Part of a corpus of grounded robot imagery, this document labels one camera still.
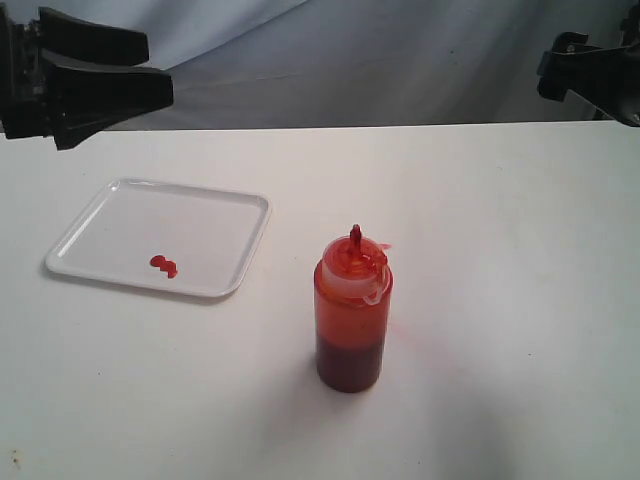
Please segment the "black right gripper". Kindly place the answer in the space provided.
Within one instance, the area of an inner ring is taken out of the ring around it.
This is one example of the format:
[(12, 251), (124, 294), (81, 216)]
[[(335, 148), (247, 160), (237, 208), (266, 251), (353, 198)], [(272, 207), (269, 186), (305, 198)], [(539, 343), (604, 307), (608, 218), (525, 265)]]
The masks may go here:
[(544, 52), (537, 68), (537, 91), (542, 98), (562, 102), (571, 91), (595, 107), (605, 89), (607, 65), (619, 47), (606, 49), (587, 41), (586, 34), (563, 32)]

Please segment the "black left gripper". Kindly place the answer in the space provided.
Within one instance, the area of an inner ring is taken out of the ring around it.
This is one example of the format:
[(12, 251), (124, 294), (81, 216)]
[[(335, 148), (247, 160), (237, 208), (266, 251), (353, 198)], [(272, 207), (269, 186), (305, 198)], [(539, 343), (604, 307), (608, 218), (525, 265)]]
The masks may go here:
[(57, 149), (70, 150), (173, 104), (171, 76), (137, 66), (149, 61), (146, 34), (40, 7), (39, 35), (46, 49), (42, 65), (37, 23), (16, 23), (1, 5), (1, 130), (7, 139), (53, 136)]

